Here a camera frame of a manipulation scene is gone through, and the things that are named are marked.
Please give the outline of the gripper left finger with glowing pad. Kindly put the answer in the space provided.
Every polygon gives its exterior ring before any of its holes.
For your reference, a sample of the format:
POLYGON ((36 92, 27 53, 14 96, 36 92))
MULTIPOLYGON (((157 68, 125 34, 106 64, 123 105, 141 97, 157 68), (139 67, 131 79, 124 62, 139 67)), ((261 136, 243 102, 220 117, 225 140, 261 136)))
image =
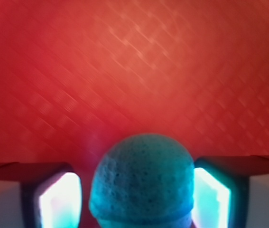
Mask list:
POLYGON ((79 176, 66 162, 0 162, 0 228, 77 228, 79 176))

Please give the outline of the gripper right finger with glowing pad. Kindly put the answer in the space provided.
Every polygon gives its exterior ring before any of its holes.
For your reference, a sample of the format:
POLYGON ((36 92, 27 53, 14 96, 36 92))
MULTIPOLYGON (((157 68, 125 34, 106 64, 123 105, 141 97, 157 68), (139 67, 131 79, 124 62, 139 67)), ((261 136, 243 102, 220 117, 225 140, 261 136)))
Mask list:
POLYGON ((197 228, 269 228, 269 155, 198 158, 192 218, 197 228))

